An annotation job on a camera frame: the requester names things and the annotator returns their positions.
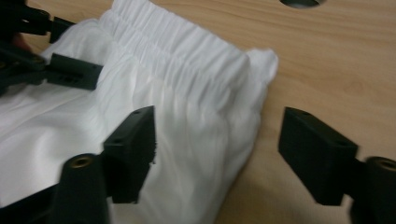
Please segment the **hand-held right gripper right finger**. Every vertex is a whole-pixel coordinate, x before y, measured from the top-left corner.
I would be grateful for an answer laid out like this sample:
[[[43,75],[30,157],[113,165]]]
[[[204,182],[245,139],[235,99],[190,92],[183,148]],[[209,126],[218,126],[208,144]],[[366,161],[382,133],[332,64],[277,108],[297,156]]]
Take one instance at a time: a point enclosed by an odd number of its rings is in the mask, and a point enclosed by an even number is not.
[[[287,107],[278,152],[317,203],[339,205],[358,146],[303,110]]]

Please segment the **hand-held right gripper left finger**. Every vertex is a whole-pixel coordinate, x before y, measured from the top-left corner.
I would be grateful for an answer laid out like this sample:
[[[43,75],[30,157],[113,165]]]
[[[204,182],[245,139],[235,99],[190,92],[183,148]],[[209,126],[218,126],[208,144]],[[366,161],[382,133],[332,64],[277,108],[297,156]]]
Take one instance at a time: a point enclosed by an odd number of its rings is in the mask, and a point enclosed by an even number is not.
[[[104,142],[107,195],[114,203],[137,203],[156,150],[155,107],[132,112]]]

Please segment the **white elastic-waist garment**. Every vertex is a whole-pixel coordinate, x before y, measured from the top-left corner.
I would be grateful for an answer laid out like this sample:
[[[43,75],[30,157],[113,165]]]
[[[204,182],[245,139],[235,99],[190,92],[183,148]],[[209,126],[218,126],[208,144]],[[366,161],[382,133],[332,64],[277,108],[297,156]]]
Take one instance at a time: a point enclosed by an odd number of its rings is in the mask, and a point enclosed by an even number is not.
[[[114,224],[213,224],[246,162],[277,57],[242,51],[149,0],[114,0],[49,47],[102,66],[94,91],[19,85],[0,97],[0,208],[56,183],[70,157],[97,153],[136,109],[153,106],[155,162]]]

